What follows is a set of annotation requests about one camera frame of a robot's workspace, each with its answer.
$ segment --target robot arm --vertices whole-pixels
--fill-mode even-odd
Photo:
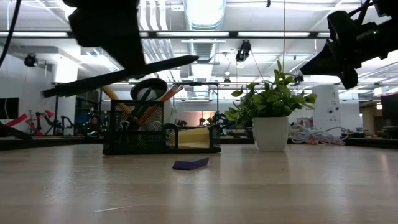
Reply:
[[[379,17],[391,19],[377,25],[362,24],[367,8],[374,5]],[[398,49],[398,1],[366,0],[364,5],[351,13],[336,11],[328,16],[330,40],[323,50],[301,68],[304,75],[339,76],[346,89],[358,84],[357,68],[362,62],[375,57],[385,59],[389,52]],[[360,12],[358,19],[350,17]]]

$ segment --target potted plant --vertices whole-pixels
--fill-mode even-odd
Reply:
[[[283,151],[289,133],[288,116],[296,109],[307,107],[313,109],[316,94],[304,96],[292,95],[287,87],[294,82],[294,76],[282,71],[278,61],[278,70],[274,70],[275,81],[265,82],[262,91],[255,90],[255,83],[247,85],[247,93],[241,97],[241,104],[229,108],[225,115],[236,125],[252,121],[253,138],[259,151]],[[237,97],[243,95],[243,87],[232,92]]]

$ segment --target white column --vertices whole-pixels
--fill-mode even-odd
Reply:
[[[318,95],[315,103],[314,125],[321,131],[340,127],[340,104],[337,86],[316,86],[312,89]],[[334,136],[341,136],[341,129],[329,132]]]
[[[53,81],[55,83],[68,83],[77,80],[78,65],[68,58],[61,58],[58,64],[53,66]],[[75,120],[76,96],[60,97],[58,101],[58,120],[61,116]]]

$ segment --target ceiling duct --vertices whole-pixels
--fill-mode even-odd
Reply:
[[[187,26],[187,30],[220,30],[224,21],[225,9],[226,0],[184,0],[185,25]],[[190,43],[189,51],[190,54],[199,56],[199,59],[197,60],[198,63],[214,62],[216,44]],[[194,78],[210,79],[213,65],[193,64],[191,65],[191,68]],[[195,86],[194,90],[197,91],[197,93],[195,93],[196,96],[204,95],[204,89],[201,86]]]

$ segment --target white pot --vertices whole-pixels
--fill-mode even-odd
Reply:
[[[285,150],[289,133],[289,120],[281,118],[254,118],[253,138],[258,151]]]

